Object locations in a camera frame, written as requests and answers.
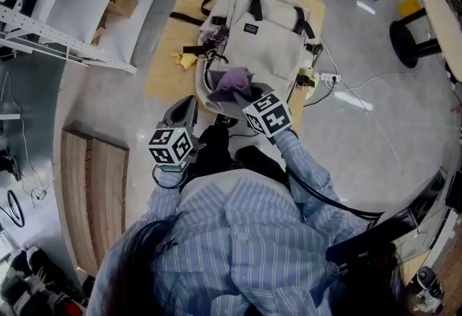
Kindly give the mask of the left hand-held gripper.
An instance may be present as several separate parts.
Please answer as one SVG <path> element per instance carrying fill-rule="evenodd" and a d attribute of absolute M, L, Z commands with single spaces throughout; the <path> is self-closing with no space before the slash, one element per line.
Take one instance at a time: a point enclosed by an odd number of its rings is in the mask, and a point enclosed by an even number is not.
<path fill-rule="evenodd" d="M 159 166 L 184 167 L 194 163 L 199 152 L 199 139 L 194 136 L 199 104 L 194 95 L 177 101 L 157 124 L 148 150 Z"/>

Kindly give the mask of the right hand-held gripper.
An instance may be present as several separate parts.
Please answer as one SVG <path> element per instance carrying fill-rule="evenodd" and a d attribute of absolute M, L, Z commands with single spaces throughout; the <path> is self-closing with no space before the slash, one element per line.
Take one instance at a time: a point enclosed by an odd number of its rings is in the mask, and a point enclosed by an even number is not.
<path fill-rule="evenodd" d="M 252 82 L 251 94 L 263 97 L 254 102 L 236 91 L 233 92 L 233 97 L 255 132 L 271 139 L 292 127 L 288 104 L 279 97 L 275 89 L 266 83 Z"/>

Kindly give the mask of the purple cloth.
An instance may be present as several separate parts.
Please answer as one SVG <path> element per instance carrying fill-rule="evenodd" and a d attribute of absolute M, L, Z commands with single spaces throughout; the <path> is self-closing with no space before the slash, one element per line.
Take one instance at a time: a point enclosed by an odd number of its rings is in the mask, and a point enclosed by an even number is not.
<path fill-rule="evenodd" d="M 237 102 L 235 94 L 246 101 L 254 100 L 251 86 L 253 74 L 247 68 L 208 70 L 205 75 L 206 84 L 210 89 L 207 99 L 211 102 Z"/>

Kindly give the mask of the beige backpack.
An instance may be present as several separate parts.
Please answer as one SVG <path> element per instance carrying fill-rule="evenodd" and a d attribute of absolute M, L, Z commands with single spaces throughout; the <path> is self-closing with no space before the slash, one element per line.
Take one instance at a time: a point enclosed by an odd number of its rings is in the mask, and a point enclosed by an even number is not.
<path fill-rule="evenodd" d="M 241 119 L 236 102 L 211 102 L 206 71 L 227 71 L 245 67 L 253 74 L 252 82 L 266 83 L 279 96 L 288 99 L 305 59 L 312 56 L 316 40 L 311 12 L 300 0 L 204 0 L 213 3 L 201 12 L 205 20 L 178 12 L 173 19 L 199 27 L 196 45 L 184 53 L 198 56 L 196 94 L 207 110 Z"/>

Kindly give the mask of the person's right forearm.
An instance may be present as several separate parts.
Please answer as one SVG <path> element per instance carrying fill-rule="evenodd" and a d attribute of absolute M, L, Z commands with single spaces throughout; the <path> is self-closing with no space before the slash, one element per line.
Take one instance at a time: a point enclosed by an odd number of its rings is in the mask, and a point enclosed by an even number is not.
<path fill-rule="evenodd" d="M 309 194 L 299 193 L 304 190 L 299 184 L 300 181 L 304 185 L 312 188 L 322 196 L 337 200 L 337 195 L 334 192 L 334 184 L 331 175 L 326 168 L 318 164 L 314 158 L 302 147 L 300 140 L 295 132 L 291 129 L 283 130 L 275 135 L 274 140 L 276 146 L 281 152 L 283 159 L 286 162 L 287 169 L 294 180 L 295 186 L 292 192 L 300 198 L 307 198 Z"/>

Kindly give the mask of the person's left forearm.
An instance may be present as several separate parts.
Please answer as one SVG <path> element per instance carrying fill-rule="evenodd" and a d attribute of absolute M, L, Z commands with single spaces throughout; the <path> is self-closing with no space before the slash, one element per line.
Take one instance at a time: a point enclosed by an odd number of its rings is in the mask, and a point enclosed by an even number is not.
<path fill-rule="evenodd" d="M 186 173 L 164 171 L 160 167 L 153 169 L 156 183 L 148 202 L 149 215 L 156 219 L 164 219 L 176 213 L 180 201 L 180 187 Z"/>

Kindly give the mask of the yellow item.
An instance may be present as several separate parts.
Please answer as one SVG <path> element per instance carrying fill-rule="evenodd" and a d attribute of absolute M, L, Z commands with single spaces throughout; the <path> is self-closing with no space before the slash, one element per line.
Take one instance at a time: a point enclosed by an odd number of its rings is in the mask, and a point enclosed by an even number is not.
<path fill-rule="evenodd" d="M 193 53 L 171 53 L 170 56 L 175 59 L 175 63 L 179 66 L 182 66 L 184 69 L 189 69 L 194 65 L 198 56 Z"/>

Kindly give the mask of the person's black trouser legs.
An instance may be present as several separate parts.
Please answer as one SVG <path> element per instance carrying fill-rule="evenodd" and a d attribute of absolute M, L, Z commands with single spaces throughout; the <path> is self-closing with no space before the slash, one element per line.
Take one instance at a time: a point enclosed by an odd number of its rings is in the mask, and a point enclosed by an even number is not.
<path fill-rule="evenodd" d="M 280 196 L 294 203 L 287 174 L 280 164 L 264 154 L 256 145 L 229 151 L 229 131 L 224 126 L 210 126 L 202 133 L 196 162 L 180 189 L 185 200 L 205 188 L 217 188 L 227 198 L 254 196 L 257 193 Z"/>

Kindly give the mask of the light wooden square table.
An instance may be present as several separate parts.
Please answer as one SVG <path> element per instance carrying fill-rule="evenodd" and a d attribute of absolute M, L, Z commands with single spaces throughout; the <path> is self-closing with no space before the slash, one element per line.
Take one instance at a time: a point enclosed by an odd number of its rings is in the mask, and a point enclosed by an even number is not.
<path fill-rule="evenodd" d="M 204 4 L 204 0 L 177 0 L 173 12 L 186 14 L 190 17 L 205 20 L 201 8 L 213 7 L 213 3 Z M 322 30 L 325 6 L 318 0 L 300 0 L 308 6 L 311 12 L 311 23 L 315 31 L 316 40 L 311 45 L 313 54 L 305 59 L 301 69 L 312 69 L 314 61 L 321 49 L 320 34 Z M 157 44 L 154 58 L 145 85 L 147 95 L 156 97 L 165 102 L 176 102 L 189 95 L 197 97 L 200 106 L 207 110 L 196 94 L 196 64 L 189 69 L 184 69 L 175 63 L 171 53 L 184 53 L 186 46 L 196 45 L 199 37 L 199 27 L 188 22 L 168 18 L 162 32 L 160 41 Z M 305 91 L 295 86 L 288 99 L 279 96 L 285 102 L 300 102 Z"/>

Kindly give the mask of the wooden pallet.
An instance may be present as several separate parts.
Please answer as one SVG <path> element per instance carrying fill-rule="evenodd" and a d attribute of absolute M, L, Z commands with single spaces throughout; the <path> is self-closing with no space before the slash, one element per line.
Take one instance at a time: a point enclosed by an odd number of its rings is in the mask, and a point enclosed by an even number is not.
<path fill-rule="evenodd" d="M 61 134 L 61 189 L 77 268 L 95 277 L 126 231 L 129 149 L 79 131 Z"/>

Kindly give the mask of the person's striped shirt torso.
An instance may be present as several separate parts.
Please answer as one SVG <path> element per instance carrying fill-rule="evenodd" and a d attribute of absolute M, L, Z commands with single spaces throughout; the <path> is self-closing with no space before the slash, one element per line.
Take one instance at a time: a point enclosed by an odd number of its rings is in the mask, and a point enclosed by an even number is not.
<path fill-rule="evenodd" d="M 364 225 L 290 193 L 205 188 L 164 219 L 147 209 L 105 256 L 87 316 L 331 316 L 326 250 Z"/>

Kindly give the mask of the white metal rack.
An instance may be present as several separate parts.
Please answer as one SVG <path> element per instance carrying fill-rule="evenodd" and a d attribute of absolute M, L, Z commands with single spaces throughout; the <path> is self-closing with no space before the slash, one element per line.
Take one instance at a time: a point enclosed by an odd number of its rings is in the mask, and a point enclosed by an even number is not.
<path fill-rule="evenodd" d="M 129 18 L 106 12 L 110 0 L 12 0 L 0 2 L 0 59 L 18 52 L 44 53 L 85 66 L 136 73 L 136 42 L 154 0 L 137 0 Z M 103 15 L 106 31 L 91 45 Z"/>

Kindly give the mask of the yellow bin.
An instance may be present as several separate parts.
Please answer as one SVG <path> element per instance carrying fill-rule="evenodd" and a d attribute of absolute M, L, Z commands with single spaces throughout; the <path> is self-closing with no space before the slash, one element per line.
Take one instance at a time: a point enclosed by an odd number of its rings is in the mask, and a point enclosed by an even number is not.
<path fill-rule="evenodd" d="M 418 12 L 422 8 L 419 0 L 402 0 L 398 3 L 398 13 L 402 18 Z"/>

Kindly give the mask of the round beige table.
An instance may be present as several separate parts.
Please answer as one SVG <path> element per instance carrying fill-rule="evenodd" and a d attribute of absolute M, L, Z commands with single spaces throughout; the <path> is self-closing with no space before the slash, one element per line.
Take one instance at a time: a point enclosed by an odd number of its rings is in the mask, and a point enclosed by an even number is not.
<path fill-rule="evenodd" d="M 389 27 L 391 44 L 400 62 L 412 69 L 420 58 L 443 54 L 449 71 L 462 83 L 462 28 L 446 0 L 423 0 L 424 7 Z M 417 43 L 407 25 L 426 17 L 434 38 Z"/>

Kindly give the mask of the light wooden desk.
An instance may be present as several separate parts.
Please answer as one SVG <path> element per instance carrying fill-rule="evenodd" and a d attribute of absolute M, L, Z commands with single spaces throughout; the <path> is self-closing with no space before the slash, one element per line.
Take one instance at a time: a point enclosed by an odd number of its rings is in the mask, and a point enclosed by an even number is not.
<path fill-rule="evenodd" d="M 421 225 L 398 238 L 396 244 L 401 259 L 404 283 L 408 284 L 422 266 L 432 267 L 461 223 L 452 209 L 440 208 L 424 219 Z"/>

